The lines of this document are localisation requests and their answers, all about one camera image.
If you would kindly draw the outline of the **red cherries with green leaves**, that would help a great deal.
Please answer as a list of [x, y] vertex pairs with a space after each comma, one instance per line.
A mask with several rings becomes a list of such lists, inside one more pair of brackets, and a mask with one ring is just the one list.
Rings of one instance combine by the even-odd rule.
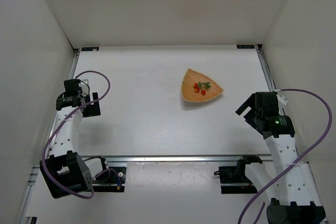
[[193, 84], [193, 89], [195, 93], [201, 93], [202, 90], [208, 90], [211, 87], [210, 82], [198, 82]]

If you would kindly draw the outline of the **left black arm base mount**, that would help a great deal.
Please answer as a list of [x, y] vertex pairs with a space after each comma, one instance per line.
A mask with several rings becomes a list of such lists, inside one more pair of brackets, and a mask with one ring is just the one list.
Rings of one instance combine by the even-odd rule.
[[95, 192], [123, 193], [127, 168], [112, 167], [103, 156], [94, 156], [85, 160], [92, 177], [92, 186]]

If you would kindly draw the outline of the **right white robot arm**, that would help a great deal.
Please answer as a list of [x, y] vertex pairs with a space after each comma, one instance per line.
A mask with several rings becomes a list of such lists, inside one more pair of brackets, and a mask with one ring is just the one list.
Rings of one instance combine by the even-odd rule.
[[260, 196], [264, 197], [261, 209], [266, 210], [268, 223], [322, 223], [326, 218], [325, 209], [317, 199], [317, 189], [312, 185], [309, 165], [297, 153], [293, 122], [289, 116], [279, 113], [286, 104], [286, 98], [278, 91], [256, 92], [236, 110], [263, 136], [276, 172], [271, 178], [263, 163], [245, 165], [245, 176], [257, 193], [243, 208], [239, 223]]

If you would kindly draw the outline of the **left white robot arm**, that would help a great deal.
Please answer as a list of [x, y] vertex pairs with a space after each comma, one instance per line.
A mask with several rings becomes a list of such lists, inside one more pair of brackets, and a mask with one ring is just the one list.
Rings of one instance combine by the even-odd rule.
[[64, 81], [64, 92], [56, 99], [56, 134], [40, 170], [53, 198], [93, 190], [93, 180], [107, 170], [102, 156], [83, 159], [78, 153], [79, 130], [83, 118], [99, 116], [100, 105], [95, 102], [87, 79]]

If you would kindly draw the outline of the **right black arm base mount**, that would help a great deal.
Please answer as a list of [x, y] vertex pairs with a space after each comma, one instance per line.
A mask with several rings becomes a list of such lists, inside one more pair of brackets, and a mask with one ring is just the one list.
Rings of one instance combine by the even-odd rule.
[[263, 161], [257, 155], [246, 155], [237, 161], [236, 166], [220, 166], [214, 176], [220, 179], [221, 194], [256, 194], [256, 187], [245, 175], [246, 165], [252, 163], [262, 164]]

